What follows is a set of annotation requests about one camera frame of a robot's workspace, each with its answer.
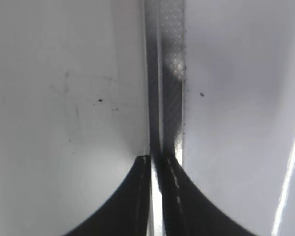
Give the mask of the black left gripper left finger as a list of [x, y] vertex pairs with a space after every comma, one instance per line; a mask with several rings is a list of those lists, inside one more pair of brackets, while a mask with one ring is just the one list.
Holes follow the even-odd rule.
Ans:
[[150, 209], [151, 157], [138, 156], [113, 195], [68, 236], [145, 236]]

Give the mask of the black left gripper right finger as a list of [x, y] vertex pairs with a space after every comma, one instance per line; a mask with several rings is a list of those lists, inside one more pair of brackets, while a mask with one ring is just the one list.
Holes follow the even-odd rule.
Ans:
[[191, 181], [175, 157], [156, 159], [168, 236], [252, 236], [218, 209]]

